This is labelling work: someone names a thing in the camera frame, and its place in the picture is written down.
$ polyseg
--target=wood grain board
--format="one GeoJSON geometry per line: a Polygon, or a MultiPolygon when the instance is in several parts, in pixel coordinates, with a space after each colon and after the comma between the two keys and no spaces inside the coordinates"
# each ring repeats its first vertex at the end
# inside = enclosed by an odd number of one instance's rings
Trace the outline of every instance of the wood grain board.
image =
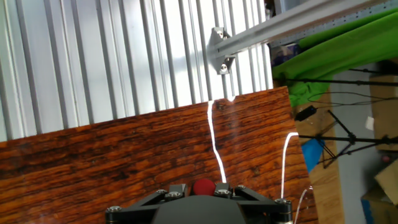
{"type": "MultiPolygon", "coordinates": [[[[324,103],[307,103],[297,106],[293,109],[295,113],[304,110],[310,105],[316,108],[328,106],[330,103],[330,95],[324,94],[317,100],[324,103]]],[[[334,119],[327,113],[327,110],[332,108],[321,108],[316,114],[309,117],[305,121],[296,121],[295,125],[297,131],[301,135],[314,136],[328,127],[334,122],[334,119]]],[[[324,136],[335,137],[335,130],[331,128],[324,136]]],[[[300,138],[300,143],[304,144],[309,139],[300,138]]],[[[325,141],[326,146],[337,154],[336,142],[325,141]]],[[[310,173],[310,180],[313,187],[313,194],[315,196],[315,204],[317,205],[318,221],[322,224],[344,223],[343,197],[341,194],[340,175],[338,168],[338,161],[332,163],[327,169],[323,166],[317,165],[310,173]]]]}
{"type": "MultiPolygon", "coordinates": [[[[170,184],[221,181],[208,122],[209,103],[0,143],[1,223],[103,223],[170,184]]],[[[280,198],[282,148],[296,132],[286,88],[216,100],[215,145],[227,181],[280,198]]],[[[298,137],[289,142],[285,197],[297,208],[310,187],[298,137]]],[[[298,223],[317,223],[311,190],[298,223]]]]}

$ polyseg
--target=blue object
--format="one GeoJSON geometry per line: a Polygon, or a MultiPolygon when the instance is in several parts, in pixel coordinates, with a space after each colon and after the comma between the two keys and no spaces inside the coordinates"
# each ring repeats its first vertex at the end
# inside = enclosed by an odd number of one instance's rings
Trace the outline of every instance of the blue object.
{"type": "Polygon", "coordinates": [[[366,224],[373,224],[374,220],[372,217],[371,204],[368,200],[365,199],[361,199],[361,202],[363,207],[363,213],[365,214],[366,224]]]}
{"type": "Polygon", "coordinates": [[[321,158],[323,147],[318,143],[316,139],[311,139],[302,145],[303,155],[305,159],[305,165],[307,165],[308,173],[317,165],[319,158],[321,158]]]}

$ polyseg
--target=corrugated metal wall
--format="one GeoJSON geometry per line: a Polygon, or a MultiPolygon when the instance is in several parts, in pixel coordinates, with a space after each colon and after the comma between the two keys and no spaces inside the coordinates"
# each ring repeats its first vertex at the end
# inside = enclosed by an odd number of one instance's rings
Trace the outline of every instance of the corrugated metal wall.
{"type": "Polygon", "coordinates": [[[263,0],[0,0],[0,141],[272,88],[269,53],[211,65],[263,0]]]}

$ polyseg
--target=white wire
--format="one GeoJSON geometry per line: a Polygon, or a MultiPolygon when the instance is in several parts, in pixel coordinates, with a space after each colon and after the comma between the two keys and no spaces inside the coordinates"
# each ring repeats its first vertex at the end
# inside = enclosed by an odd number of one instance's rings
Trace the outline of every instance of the white wire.
{"type": "Polygon", "coordinates": [[[224,171],[224,165],[223,161],[221,160],[220,155],[218,154],[218,151],[216,149],[216,139],[214,136],[214,127],[213,127],[213,100],[209,101],[209,107],[207,109],[207,120],[209,122],[209,127],[210,127],[210,134],[211,134],[211,142],[213,144],[213,152],[216,155],[218,166],[220,167],[220,172],[221,172],[221,179],[223,183],[226,183],[226,177],[225,177],[225,171],[224,171]]]}
{"type": "Polygon", "coordinates": [[[299,218],[300,205],[301,205],[301,202],[303,201],[305,193],[307,193],[306,189],[303,191],[303,193],[301,194],[300,200],[298,201],[297,212],[296,212],[296,217],[294,219],[294,224],[297,223],[297,219],[299,218]]]}
{"type": "Polygon", "coordinates": [[[298,133],[288,133],[286,140],[285,140],[285,145],[284,145],[284,151],[282,153],[282,184],[281,184],[281,191],[280,191],[280,197],[284,197],[284,185],[285,185],[285,160],[286,160],[286,149],[287,146],[289,145],[289,140],[292,136],[298,136],[298,133]]]}
{"type": "Polygon", "coordinates": [[[235,100],[235,98],[236,98],[236,96],[229,96],[228,100],[229,100],[229,102],[233,102],[235,100]]]}

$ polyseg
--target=metal bracket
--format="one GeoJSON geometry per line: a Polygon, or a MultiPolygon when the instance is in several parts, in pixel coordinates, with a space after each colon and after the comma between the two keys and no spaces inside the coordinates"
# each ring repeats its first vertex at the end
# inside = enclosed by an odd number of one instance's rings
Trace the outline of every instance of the metal bracket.
{"type": "Polygon", "coordinates": [[[216,185],[216,190],[214,191],[215,197],[231,198],[232,192],[231,187],[228,183],[218,183],[216,185]]]}
{"type": "MultiPolygon", "coordinates": [[[[230,38],[231,36],[225,31],[224,27],[214,27],[211,30],[211,39],[213,45],[219,44],[220,42],[230,38]]],[[[235,59],[234,55],[224,55],[217,57],[212,60],[213,66],[217,69],[217,74],[226,75],[229,74],[232,63],[235,59]]]]}

